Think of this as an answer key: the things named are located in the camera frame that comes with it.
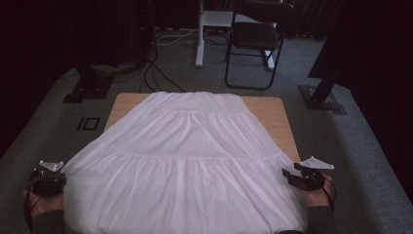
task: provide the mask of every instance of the chair leg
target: chair leg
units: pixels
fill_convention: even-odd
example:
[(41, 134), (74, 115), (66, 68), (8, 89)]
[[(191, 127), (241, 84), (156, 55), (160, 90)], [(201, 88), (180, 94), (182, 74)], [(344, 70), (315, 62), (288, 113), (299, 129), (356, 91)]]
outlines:
[(273, 83), (274, 83), (274, 78), (276, 77), (276, 71), (277, 71), (277, 67), (279, 66), (279, 59), (280, 59), (280, 54), (282, 53), (282, 47), (278, 48), (277, 51), (277, 57), (276, 57), (276, 61), (274, 63), (274, 69), (273, 69), (273, 73), (271, 74), (271, 80), (270, 80), (270, 84), (266, 87), (266, 90), (268, 88), (270, 88)]
[(229, 48), (229, 50), (227, 51), (227, 59), (226, 59), (226, 60), (227, 60), (227, 64), (226, 64), (226, 67), (225, 67), (225, 84), (226, 84), (228, 87), (236, 88), (236, 89), (249, 89), (249, 90), (261, 90), (261, 91), (264, 91), (264, 90), (268, 90), (268, 89), (273, 85), (274, 78), (275, 78), (275, 76), (276, 76), (277, 65), (275, 65), (274, 70), (273, 70), (273, 72), (272, 72), (272, 74), (271, 74), (270, 84), (269, 84), (268, 86), (266, 86), (266, 87), (238, 86), (238, 85), (232, 85), (232, 84), (230, 84), (230, 83), (228, 82), (228, 72), (229, 72), (229, 67), (230, 67), (230, 57), (231, 57), (231, 48)]
[(228, 39), (227, 52), (225, 54), (225, 61), (227, 61), (229, 59), (229, 56), (231, 54), (231, 46), (232, 46), (232, 39), (231, 39), (231, 35), (230, 35), (230, 38)]
[(225, 56), (225, 61), (227, 64), (225, 65), (225, 84), (229, 87), (231, 85), (228, 83), (228, 69), (230, 67), (230, 56), (231, 56), (231, 44), (228, 42), (228, 47), (227, 47), (227, 55)]
[(271, 51), (271, 53), (265, 58), (265, 61), (268, 63), (268, 60), (270, 59), (270, 57), (273, 55), (274, 51)]

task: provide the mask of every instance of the chair backrest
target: chair backrest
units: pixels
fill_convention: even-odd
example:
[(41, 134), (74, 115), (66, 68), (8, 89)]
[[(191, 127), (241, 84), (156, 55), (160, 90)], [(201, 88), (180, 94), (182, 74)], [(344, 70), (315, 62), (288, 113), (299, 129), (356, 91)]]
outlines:
[(243, 15), (258, 22), (276, 23), (277, 32), (284, 33), (294, 14), (294, 7), (274, 0), (237, 0), (234, 6), (233, 23), (236, 15)]

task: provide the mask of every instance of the white fabric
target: white fabric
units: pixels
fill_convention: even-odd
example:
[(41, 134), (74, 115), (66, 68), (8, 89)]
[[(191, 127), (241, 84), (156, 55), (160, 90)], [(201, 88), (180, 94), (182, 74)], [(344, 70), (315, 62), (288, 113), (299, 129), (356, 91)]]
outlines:
[(304, 230), (292, 161), (235, 95), (155, 93), (63, 168), (79, 233)]

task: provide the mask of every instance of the wooden table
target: wooden table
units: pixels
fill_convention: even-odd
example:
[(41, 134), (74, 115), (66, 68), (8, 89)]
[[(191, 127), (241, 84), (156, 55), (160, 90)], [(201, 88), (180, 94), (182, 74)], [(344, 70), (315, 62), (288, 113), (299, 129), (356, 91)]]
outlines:
[[(132, 108), (147, 98), (148, 94), (119, 94), (115, 100), (105, 130), (124, 117)], [(294, 162), (300, 162), (288, 119), (278, 97), (242, 97), (280, 149)]]

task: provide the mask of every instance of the cable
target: cable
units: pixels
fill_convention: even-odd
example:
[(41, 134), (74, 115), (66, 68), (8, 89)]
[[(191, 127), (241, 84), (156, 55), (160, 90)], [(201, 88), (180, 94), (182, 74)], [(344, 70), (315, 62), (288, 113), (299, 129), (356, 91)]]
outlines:
[(136, 61), (134, 65), (131, 65), (131, 66), (128, 66), (128, 67), (125, 67), (125, 68), (119, 68), (119, 69), (114, 70), (114, 71), (103, 71), (103, 70), (99, 70), (99, 69), (96, 69), (96, 68), (93, 68), (93, 70), (97, 75), (117, 76), (117, 75), (133, 73), (133, 72), (139, 70), (142, 67), (143, 63), (144, 63), (143, 60), (139, 60), (139, 61)]
[(43, 198), (43, 197), (39, 197), (39, 199), (37, 199), (37, 201), (31, 206), (31, 208), (30, 208), (30, 213), (31, 213), (31, 211), (33, 211), (33, 208), (36, 206), (36, 204), (37, 204), (38, 202), (40, 202), (40, 200), (42, 200), (42, 198)]
[(34, 179), (34, 174), (30, 176), (30, 180), (28, 181), (25, 201), (23, 204), (24, 218), (31, 232), (33, 232), (33, 218), (31, 217), (31, 210), (33, 209), (33, 207), (29, 209), (29, 206), (30, 206), (30, 192), (31, 192), (31, 187), (33, 186), (33, 179)]
[(212, 46), (226, 46), (228, 44), (228, 36), (225, 33), (218, 33), (218, 36), (224, 38), (225, 42), (216, 42), (216, 41), (207, 39), (205, 37), (204, 37), (204, 41)]
[(157, 82), (156, 79), (155, 79), (155, 72), (154, 72), (154, 67), (153, 67), (153, 66), (151, 66), (151, 70), (152, 70), (152, 80), (154, 81), (156, 87), (158, 87), (158, 90), (161, 91), (162, 89), (161, 89), (161, 87), (158, 85), (158, 82)]
[(182, 91), (183, 93), (186, 93), (186, 91), (184, 91), (180, 86), (178, 86), (177, 84), (175, 84), (172, 80), (170, 80), (168, 78), (168, 76), (152, 61), (152, 60), (148, 60), (151, 65), (155, 66), (155, 68), (165, 77), (165, 79), (167, 79), (169, 82), (171, 82), (176, 88), (178, 88), (180, 91)]
[[(222, 5), (222, 2), (223, 2), (223, 1), (224, 1), (224, 0), (221, 0), (221, 1), (218, 3), (218, 5), (216, 6), (216, 8), (215, 8), (214, 11), (217, 11), (217, 10), (218, 10), (218, 8)], [(225, 10), (227, 9), (227, 4), (228, 4), (228, 0), (225, 0), (225, 4), (224, 4), (223, 11), (225, 11)]]
[(325, 190), (324, 186), (322, 186), (322, 184), (319, 184), (319, 182), (311, 174), (309, 174), (309, 176), (314, 180), (315, 183), (317, 183), (319, 185), (321, 190), (325, 193), (325, 195), (327, 196), (327, 199), (328, 199), (328, 203), (330, 204), (330, 208), (331, 208), (332, 211), (334, 211), (334, 202), (335, 202), (335, 199), (336, 199), (336, 196), (337, 196), (337, 191), (336, 191), (336, 188), (335, 188), (334, 184), (331, 182), (331, 180), (329, 180), (329, 179), (327, 179), (326, 177), (323, 176), (324, 180), (327, 180), (331, 184), (331, 186), (333, 187), (333, 190), (334, 190), (334, 200), (333, 200), (333, 199), (331, 199), (331, 196), (327, 192), (327, 190)]
[(198, 29), (198, 27), (195, 28), (195, 29), (193, 29), (192, 31), (190, 31), (189, 33), (187, 33), (187, 34), (185, 34), (185, 35), (166, 35), (166, 36), (163, 36), (163, 37), (161, 37), (161, 38), (158, 38), (156, 41), (161, 41), (162, 39), (168, 38), (168, 37), (178, 37), (177, 39), (175, 39), (174, 41), (172, 41), (172, 42), (170, 42), (170, 43), (158, 44), (159, 46), (169, 46), (169, 45), (172, 45), (173, 43), (175, 43), (175, 42), (177, 42), (177, 41), (179, 41), (179, 40), (182, 40), (182, 39), (185, 38), (185, 37), (190, 36), (190, 35), (191, 35), (193, 32), (195, 32), (195, 30), (197, 30), (197, 29)]
[(151, 68), (152, 63), (148, 65), (148, 67), (145, 70), (145, 73), (143, 74), (143, 81), (145, 82), (146, 86), (152, 91), (155, 92), (155, 90), (149, 85), (146, 74), (148, 73), (149, 68)]
[(140, 76), (140, 73), (142, 72), (142, 69), (139, 69), (138, 71), (136, 71), (134, 74), (132, 74), (130, 77), (128, 77), (128, 78), (126, 78), (126, 79), (124, 79), (124, 80), (114, 80), (114, 81), (112, 81), (112, 83), (113, 84), (117, 84), (117, 83), (124, 83), (124, 82), (127, 82), (127, 81), (130, 81), (131, 79), (133, 79), (134, 77), (136, 77), (136, 76)]
[(142, 84), (143, 84), (143, 80), (142, 80), (142, 76), (141, 76), (141, 72), (139, 72), (139, 79), (140, 79), (140, 84), (139, 84), (139, 92), (142, 93)]

